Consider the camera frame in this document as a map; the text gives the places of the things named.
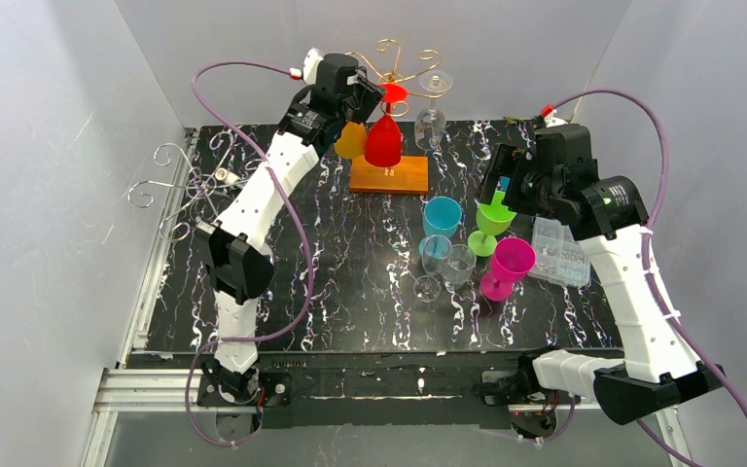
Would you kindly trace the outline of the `orange yellow wine glass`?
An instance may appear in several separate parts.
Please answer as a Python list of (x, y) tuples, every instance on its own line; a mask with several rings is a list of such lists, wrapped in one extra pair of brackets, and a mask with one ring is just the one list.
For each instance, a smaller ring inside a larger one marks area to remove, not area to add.
[(348, 122), (334, 143), (334, 149), (339, 157), (354, 160), (365, 154), (367, 138), (367, 129), (363, 124)]

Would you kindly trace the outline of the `silver wire glass rack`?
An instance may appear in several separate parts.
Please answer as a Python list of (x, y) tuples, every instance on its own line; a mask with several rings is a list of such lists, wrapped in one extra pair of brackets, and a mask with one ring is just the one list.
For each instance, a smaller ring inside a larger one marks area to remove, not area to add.
[[(177, 173), (171, 182), (156, 180), (142, 180), (131, 185), (125, 194), (127, 202), (135, 208), (146, 209), (151, 207), (156, 197), (149, 194), (149, 187), (163, 188), (172, 197), (178, 197), (178, 204), (174, 207), (167, 204), (162, 212), (158, 235), (160, 239), (176, 243), (187, 238), (193, 231), (194, 217), (182, 220), (184, 215), (191, 215), (191, 211), (198, 203), (210, 207), (214, 216), (218, 216), (222, 210), (215, 198), (234, 200), (237, 193), (245, 188), (248, 182), (246, 177), (239, 176), (236, 172), (226, 167), (226, 162), (234, 152), (237, 136), (230, 130), (216, 133), (209, 143), (209, 149), (217, 151), (225, 150), (216, 165), (211, 170), (201, 168), (201, 155), (192, 152), (190, 147), (182, 148), (175, 143), (164, 143), (154, 151), (153, 162), (159, 167), (168, 167), (177, 160)], [(218, 183), (213, 173), (223, 167), (240, 177), (235, 185), (223, 185)]]

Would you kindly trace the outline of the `blue wine glass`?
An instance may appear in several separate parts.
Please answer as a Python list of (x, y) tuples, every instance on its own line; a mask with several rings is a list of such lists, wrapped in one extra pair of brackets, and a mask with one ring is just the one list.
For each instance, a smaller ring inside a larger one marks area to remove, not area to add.
[(506, 193), (509, 190), (510, 183), (511, 179), (509, 177), (500, 178), (500, 188), (503, 193)]

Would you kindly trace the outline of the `red wine glass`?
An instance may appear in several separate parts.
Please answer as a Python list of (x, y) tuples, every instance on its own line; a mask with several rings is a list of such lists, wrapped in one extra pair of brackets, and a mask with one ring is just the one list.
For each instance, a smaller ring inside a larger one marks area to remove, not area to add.
[(403, 137), (393, 119), (392, 106), (404, 101), (408, 92), (393, 82), (382, 86), (385, 89), (381, 103), (383, 115), (368, 132), (364, 157), (367, 163), (385, 168), (397, 165), (401, 160)]

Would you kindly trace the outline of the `clear plastic screw box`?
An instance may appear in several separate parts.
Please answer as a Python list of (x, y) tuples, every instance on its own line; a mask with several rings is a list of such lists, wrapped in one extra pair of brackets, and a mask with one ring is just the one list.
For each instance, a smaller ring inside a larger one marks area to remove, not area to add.
[(534, 218), (531, 246), (536, 260), (529, 275), (549, 283), (582, 288), (590, 282), (590, 261), (568, 226)]

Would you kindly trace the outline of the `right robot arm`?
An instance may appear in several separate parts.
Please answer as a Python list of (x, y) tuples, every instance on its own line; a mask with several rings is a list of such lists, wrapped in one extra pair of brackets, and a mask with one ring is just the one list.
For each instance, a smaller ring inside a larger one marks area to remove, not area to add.
[(604, 289), (623, 357), (591, 357), (556, 346), (529, 351), (519, 357), (508, 391), (586, 397), (625, 425), (718, 389), (722, 368), (708, 365), (679, 332), (646, 243), (649, 215), (635, 184), (599, 175), (584, 126), (547, 126), (534, 119), (516, 128), (519, 143), (494, 148), (479, 199), (490, 201), (507, 178), (505, 206), (570, 229)]

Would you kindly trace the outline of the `green wine glass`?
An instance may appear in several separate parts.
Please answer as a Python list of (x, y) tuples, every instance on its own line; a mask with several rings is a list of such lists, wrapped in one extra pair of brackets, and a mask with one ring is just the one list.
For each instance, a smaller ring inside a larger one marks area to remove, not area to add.
[(497, 247), (497, 236), (510, 227), (515, 216), (502, 203), (502, 193), (497, 193), (490, 204), (480, 203), (476, 214), (477, 229), (469, 234), (468, 247), (478, 257), (490, 257)]

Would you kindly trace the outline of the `clear ribbed wine glass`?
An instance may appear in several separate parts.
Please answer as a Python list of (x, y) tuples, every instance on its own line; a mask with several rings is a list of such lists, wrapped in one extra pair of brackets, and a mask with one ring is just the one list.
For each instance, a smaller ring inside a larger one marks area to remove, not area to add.
[(442, 266), (445, 287), (450, 290), (462, 287), (471, 277), (476, 261), (476, 254), (467, 244), (452, 245)]

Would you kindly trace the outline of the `pink wine glass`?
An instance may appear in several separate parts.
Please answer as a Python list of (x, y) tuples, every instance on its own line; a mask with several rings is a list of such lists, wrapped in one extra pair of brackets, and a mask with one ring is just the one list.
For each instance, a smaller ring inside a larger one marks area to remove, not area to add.
[(482, 296), (492, 302), (503, 302), (536, 263), (532, 245), (519, 237), (501, 239), (494, 250), (488, 272), (480, 280)]

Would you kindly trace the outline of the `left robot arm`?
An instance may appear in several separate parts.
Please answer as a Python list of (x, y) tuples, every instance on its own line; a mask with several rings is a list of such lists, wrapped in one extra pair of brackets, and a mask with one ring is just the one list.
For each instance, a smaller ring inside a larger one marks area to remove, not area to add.
[(304, 86), (292, 97), (268, 149), (249, 143), (261, 160), (258, 168), (213, 222), (196, 225), (218, 320), (213, 359), (201, 369), (214, 389), (237, 404), (260, 399), (255, 367), (258, 343), (291, 332), (310, 305), (305, 301), (295, 320), (281, 330), (257, 335), (259, 298), (275, 271), (267, 234), (281, 210), (288, 211), (297, 230), (303, 229), (291, 193), (339, 140), (346, 125), (365, 123), (385, 95), (350, 54), (312, 49), (302, 69), (289, 69), (286, 74)]

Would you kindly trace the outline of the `teal wine glass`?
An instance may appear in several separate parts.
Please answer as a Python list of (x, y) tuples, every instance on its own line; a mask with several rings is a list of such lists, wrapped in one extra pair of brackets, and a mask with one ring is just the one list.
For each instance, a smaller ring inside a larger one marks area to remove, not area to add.
[(456, 233), (462, 217), (462, 208), (453, 198), (431, 198), (422, 212), (424, 237), (420, 241), (419, 252), (422, 252), (427, 239), (432, 235), (451, 238)]

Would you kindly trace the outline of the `clear wine glass on gold rack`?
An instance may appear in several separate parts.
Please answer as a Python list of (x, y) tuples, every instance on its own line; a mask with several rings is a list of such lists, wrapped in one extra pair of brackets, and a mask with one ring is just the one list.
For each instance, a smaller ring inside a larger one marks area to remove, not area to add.
[(430, 71), (419, 77), (419, 85), (426, 91), (430, 105), (415, 119), (414, 141), (418, 148), (433, 151), (440, 148), (446, 126), (445, 115), (437, 102), (452, 88), (453, 79), (444, 71)]

